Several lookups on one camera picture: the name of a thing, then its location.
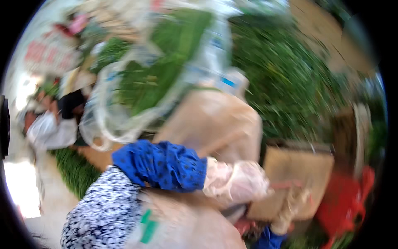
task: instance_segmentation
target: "green plants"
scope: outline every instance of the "green plants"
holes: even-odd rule
[[[229,22],[232,66],[246,73],[246,99],[263,120],[264,136],[321,141],[320,120],[345,105],[345,76],[330,72],[294,24],[252,15]]]
[[[131,116],[156,106],[166,95],[185,63],[192,59],[212,19],[210,12],[182,8],[157,24],[151,41],[163,55],[150,67],[130,61],[120,73],[116,101],[127,106]]]
[[[68,189],[80,200],[101,172],[76,150],[63,148],[49,151],[55,156],[57,169]]]

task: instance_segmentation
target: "clear plastic bag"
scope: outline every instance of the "clear plastic bag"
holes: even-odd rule
[[[223,204],[232,205],[259,201],[273,194],[265,171],[254,161],[233,164],[207,159],[203,192]]]
[[[287,0],[235,0],[236,5],[245,14],[259,14],[262,16],[290,15]]]
[[[189,85],[195,84],[198,79],[206,78],[209,75],[220,74],[226,68],[224,64],[228,60],[225,58],[230,47],[228,45],[229,29],[225,25],[227,25],[226,22],[219,20],[205,31],[196,55],[185,65],[176,82],[157,106],[146,109],[133,117],[129,115],[129,110],[125,106],[115,101],[115,93],[121,80],[118,73],[129,61],[135,60],[145,65],[147,59],[160,56],[159,52],[150,43],[146,46],[136,45],[120,62],[103,68],[95,86],[98,88],[99,98],[94,116],[104,136],[119,143],[134,142],[150,123],[165,115],[175,106],[176,101]],[[217,47],[215,47],[215,40],[218,41]]]

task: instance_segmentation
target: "person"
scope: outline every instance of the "person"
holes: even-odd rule
[[[45,113],[37,115],[27,111],[23,131],[37,149],[65,148],[77,140],[78,123],[83,115],[86,98],[81,90],[69,93],[61,99],[41,91],[37,100]]]
[[[60,241],[62,248],[135,248],[132,246],[134,243],[131,243],[132,234],[139,228],[145,213],[144,201],[139,200],[139,193],[147,184],[151,189],[160,188],[176,194],[189,195],[199,190],[207,197],[220,201],[228,199],[230,203],[263,199],[271,193],[269,181],[258,163],[240,161],[226,164],[212,157],[199,158],[193,149],[168,141],[152,144],[147,140],[138,140],[114,152],[112,159],[113,165],[107,167],[67,215]],[[196,215],[204,211],[190,212],[184,204],[181,205],[184,207],[182,214],[178,203],[187,198],[183,196],[175,201],[162,202],[160,206],[171,203],[172,209],[178,210],[175,212],[178,217],[170,218],[176,223],[166,222],[165,226],[171,224],[169,229],[176,229],[176,224],[184,226],[182,224],[191,223],[184,223],[184,219],[193,219],[197,221],[198,232],[198,226],[208,227],[211,225],[209,222],[221,219],[215,229],[220,234],[212,236],[213,243],[230,245],[231,240],[226,240],[229,237],[233,238],[236,245],[225,248],[244,248],[236,228],[218,211],[211,209],[196,219]],[[203,239],[202,243],[208,243],[209,240]],[[199,243],[190,248],[204,244]]]
[[[203,200],[188,205],[189,198],[200,197],[190,194],[201,191],[208,198],[236,204],[262,200],[273,193],[265,171],[254,161],[227,164],[213,157],[200,158],[193,149],[168,141],[138,140],[114,152],[112,159],[113,165],[67,215],[60,240],[62,248],[137,248],[142,246],[137,243],[144,240],[155,241],[148,248],[245,248],[238,230],[220,212],[203,208]],[[140,198],[142,191],[148,192],[147,185],[152,190],[169,192],[152,195],[151,200]],[[170,198],[171,193],[179,195]],[[273,237],[277,237],[272,243],[285,238],[294,214],[305,204],[308,194],[305,190],[291,192],[271,224]],[[155,212],[155,217],[161,216],[162,232],[154,236],[156,226],[149,229],[147,225],[139,233],[140,240],[135,231],[148,222],[144,221],[148,220],[148,210]]]

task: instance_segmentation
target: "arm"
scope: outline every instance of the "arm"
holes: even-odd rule
[[[138,140],[112,154],[114,165],[136,184],[176,192],[202,190],[207,158],[199,158],[193,149],[164,141],[152,144]]]

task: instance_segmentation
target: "beige sack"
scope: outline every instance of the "beige sack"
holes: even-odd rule
[[[193,90],[152,142],[170,141],[199,157],[234,163],[258,162],[261,138],[261,118],[243,100],[217,90]]]
[[[324,147],[322,145],[309,146],[310,152],[297,149],[297,147],[305,149],[306,146],[303,144],[290,143],[290,145],[290,148],[268,146],[263,167],[271,183],[297,180],[303,187],[309,188],[311,201],[308,201],[293,218],[306,220],[314,217],[322,201],[333,169],[334,158],[330,152],[317,151],[317,147]],[[247,214],[249,219],[269,221],[276,218],[288,196],[289,189],[274,188],[274,190],[274,195],[263,201],[254,202],[250,206]]]
[[[145,196],[140,195],[139,199],[143,201],[144,212],[151,209],[151,217],[159,222],[157,231],[145,248],[246,248],[237,229],[203,195],[159,189],[143,192]],[[132,235],[124,248],[144,246],[138,241]]]

